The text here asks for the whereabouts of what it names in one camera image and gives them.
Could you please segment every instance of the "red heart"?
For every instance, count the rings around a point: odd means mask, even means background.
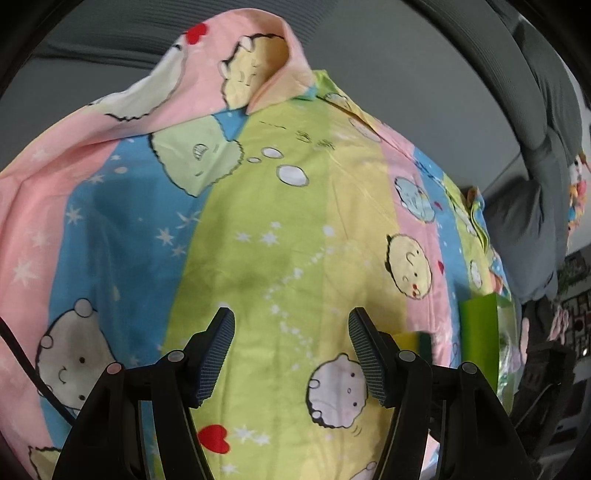
[[[195,45],[205,34],[207,34],[207,25],[205,23],[200,23],[186,31],[185,37],[187,38],[187,43],[189,45]]]
[[[225,440],[227,435],[228,431],[221,425],[208,425],[199,430],[197,438],[207,450],[224,454],[230,451],[230,445]]]

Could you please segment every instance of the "screw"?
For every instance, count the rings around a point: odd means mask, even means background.
[[[463,363],[462,370],[464,370],[464,372],[466,372],[467,374],[470,374],[470,375],[474,375],[476,372],[478,372],[477,366],[471,362]]]
[[[184,353],[181,350],[173,350],[167,358],[169,362],[180,362],[184,358]]]
[[[417,357],[410,350],[403,350],[402,352],[400,352],[398,354],[398,356],[400,357],[400,360],[402,360],[404,362],[414,362],[414,359],[416,359],[416,357]]]
[[[115,375],[115,374],[118,374],[119,372],[121,372],[121,368],[122,368],[122,367],[121,367],[121,364],[118,364],[117,362],[114,362],[114,363],[110,364],[110,365],[107,367],[107,373],[108,373],[109,375]]]

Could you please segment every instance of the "blanket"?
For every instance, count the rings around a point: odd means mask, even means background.
[[[434,363],[457,366],[458,302],[508,294],[483,208],[312,72],[281,18],[229,11],[0,174],[0,315],[77,413],[109,363],[153,363],[228,306],[235,338],[193,412],[214,476],[369,479],[391,411],[348,312],[429,332]],[[2,434],[50,478],[67,424],[1,343],[0,384]]]

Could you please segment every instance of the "gray sofa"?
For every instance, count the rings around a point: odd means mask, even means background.
[[[555,293],[579,107],[560,59],[505,0],[85,0],[0,99],[0,167],[71,111],[147,75],[186,28],[240,7],[283,16],[312,68],[460,187],[480,187],[520,301]]]

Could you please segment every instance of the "green box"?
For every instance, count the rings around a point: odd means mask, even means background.
[[[496,293],[460,302],[462,361],[472,362],[482,371],[507,411],[513,406],[515,374],[508,374],[499,392],[499,351],[501,338],[509,346],[519,345],[515,309],[511,301]]]

